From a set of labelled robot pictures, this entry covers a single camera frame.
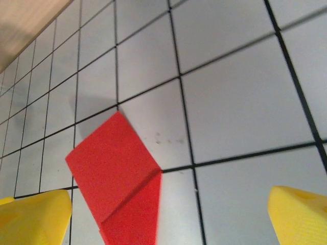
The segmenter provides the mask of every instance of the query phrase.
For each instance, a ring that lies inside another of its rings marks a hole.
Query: red paper
[[[119,112],[80,143],[66,161],[107,244],[155,244],[161,170]],[[129,233],[113,233],[118,227]],[[141,227],[142,235],[136,235]],[[124,243],[132,237],[139,241]]]

